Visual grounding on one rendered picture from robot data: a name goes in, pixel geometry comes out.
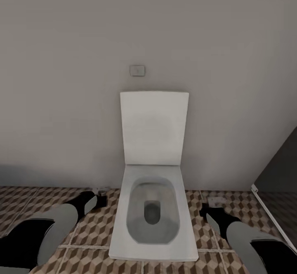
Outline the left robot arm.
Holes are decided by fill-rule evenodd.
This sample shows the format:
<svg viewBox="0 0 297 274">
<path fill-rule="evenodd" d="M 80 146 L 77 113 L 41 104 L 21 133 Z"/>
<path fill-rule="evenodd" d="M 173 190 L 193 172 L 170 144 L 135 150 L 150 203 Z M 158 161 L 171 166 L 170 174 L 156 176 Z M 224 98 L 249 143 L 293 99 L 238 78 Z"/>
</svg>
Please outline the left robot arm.
<svg viewBox="0 0 297 274">
<path fill-rule="evenodd" d="M 108 186 L 94 187 L 49 211 L 18 223 L 0 239 L 0 274 L 28 274 L 45 265 L 77 224 L 92 209 L 106 207 Z"/>
</svg>

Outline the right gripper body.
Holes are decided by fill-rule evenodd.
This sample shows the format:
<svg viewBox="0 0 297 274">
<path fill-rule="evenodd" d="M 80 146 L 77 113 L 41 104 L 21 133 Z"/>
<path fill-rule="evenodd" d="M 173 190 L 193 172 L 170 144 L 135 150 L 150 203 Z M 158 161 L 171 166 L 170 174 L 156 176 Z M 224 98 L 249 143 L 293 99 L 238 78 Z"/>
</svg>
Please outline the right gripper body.
<svg viewBox="0 0 297 274">
<path fill-rule="evenodd" d="M 208 213 L 210 211 L 210 208 L 202 208 L 202 215 L 203 215 L 203 220 L 207 220 L 206 218 L 206 213 Z"/>
</svg>

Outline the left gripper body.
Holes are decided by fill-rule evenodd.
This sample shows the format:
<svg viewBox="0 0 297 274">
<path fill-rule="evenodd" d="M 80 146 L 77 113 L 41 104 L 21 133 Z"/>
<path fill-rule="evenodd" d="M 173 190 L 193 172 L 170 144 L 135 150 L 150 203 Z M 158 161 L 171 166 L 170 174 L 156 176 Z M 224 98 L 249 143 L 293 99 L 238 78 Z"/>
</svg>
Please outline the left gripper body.
<svg viewBox="0 0 297 274">
<path fill-rule="evenodd" d="M 98 198 L 98 204 L 94 208 L 94 210 L 98 208 L 106 207 L 107 196 L 97 196 L 97 198 Z"/>
</svg>

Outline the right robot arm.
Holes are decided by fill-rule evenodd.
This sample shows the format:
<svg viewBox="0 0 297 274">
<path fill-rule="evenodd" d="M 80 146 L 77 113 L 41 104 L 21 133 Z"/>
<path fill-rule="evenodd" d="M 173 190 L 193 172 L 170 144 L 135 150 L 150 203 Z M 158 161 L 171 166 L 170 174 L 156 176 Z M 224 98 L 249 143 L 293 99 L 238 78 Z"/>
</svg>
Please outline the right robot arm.
<svg viewBox="0 0 297 274">
<path fill-rule="evenodd" d="M 297 274 L 297 253 L 289 245 L 215 206 L 225 204 L 225 198 L 207 200 L 209 208 L 202 208 L 200 217 L 226 240 L 250 274 Z"/>
</svg>

